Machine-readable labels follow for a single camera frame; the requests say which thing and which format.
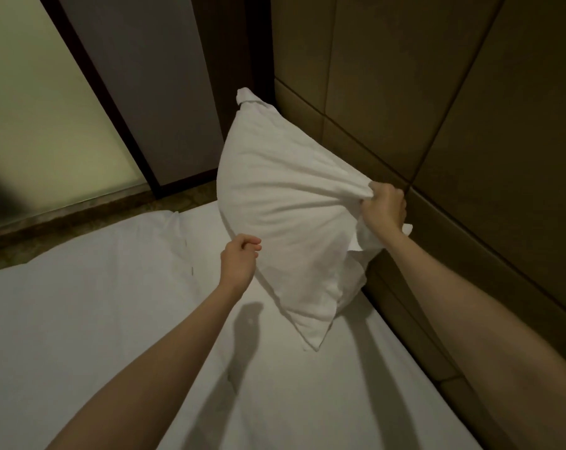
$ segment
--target bare skin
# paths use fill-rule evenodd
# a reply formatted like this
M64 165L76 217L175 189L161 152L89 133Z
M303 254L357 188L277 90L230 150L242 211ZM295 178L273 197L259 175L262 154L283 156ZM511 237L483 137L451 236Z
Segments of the bare skin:
M47 448L156 448L231 309L252 281L260 243L259 238L244 234L227 243L214 292L97 392Z
M566 362L494 298L405 236L404 193L372 182L362 215L389 250L439 339L523 449L566 449Z

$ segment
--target bed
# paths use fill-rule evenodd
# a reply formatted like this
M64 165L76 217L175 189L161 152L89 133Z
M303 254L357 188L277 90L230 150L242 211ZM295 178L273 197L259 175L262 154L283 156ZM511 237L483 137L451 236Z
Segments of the bed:
M0 271L0 448L43 448L216 286L218 203L153 212ZM480 448L361 293L321 348L255 278L160 448Z

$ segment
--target pillowcase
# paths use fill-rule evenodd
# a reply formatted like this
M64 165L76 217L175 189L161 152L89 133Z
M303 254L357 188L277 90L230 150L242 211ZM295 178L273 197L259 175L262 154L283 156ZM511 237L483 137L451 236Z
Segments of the pillowcase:
M371 180L249 89L237 91L237 103L216 180L219 209L234 233L262 238L257 270L317 350L383 248L360 218Z

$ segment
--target person's left hand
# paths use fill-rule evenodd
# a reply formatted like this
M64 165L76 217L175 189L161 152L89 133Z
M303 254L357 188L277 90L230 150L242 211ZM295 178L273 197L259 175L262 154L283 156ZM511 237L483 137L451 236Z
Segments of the person's left hand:
M241 298L254 278L257 251L262 249L261 241L258 237L241 233L227 243L221 253L219 286L231 290Z

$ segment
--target upholstered headboard panel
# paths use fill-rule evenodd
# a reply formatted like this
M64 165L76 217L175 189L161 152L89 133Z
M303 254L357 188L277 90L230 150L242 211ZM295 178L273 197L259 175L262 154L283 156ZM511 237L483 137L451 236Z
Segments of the upholstered headboard panel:
M552 191L566 189L566 6L271 3L283 115L404 188L413 238L566 357L566 193ZM368 276L370 300L473 434L513 448L392 259L379 256Z

